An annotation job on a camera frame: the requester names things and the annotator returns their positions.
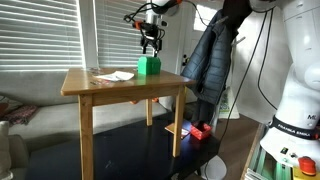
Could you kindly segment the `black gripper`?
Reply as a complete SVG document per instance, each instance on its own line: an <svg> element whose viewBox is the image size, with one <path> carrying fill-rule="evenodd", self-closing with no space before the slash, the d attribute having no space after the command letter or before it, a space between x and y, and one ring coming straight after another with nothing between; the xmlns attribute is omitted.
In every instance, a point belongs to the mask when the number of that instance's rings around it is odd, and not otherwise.
<svg viewBox="0 0 320 180"><path fill-rule="evenodd" d="M153 57L158 57L159 48L162 47L162 38L165 31L156 24L150 24L145 21L134 21L132 27L141 33L140 45L143 47L143 54L146 54L147 46L151 45Z"/></svg>

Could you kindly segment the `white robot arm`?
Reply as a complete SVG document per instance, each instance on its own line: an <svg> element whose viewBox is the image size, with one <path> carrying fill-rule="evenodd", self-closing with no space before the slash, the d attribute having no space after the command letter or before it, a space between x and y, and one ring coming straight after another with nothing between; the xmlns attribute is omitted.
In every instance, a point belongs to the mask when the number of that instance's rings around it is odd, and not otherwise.
<svg viewBox="0 0 320 180"><path fill-rule="evenodd" d="M208 105L217 104L230 67L232 41L253 11L283 11L293 63L282 99L260 145L278 162L293 167L320 164L320 0L224 0L182 71Z"/></svg>

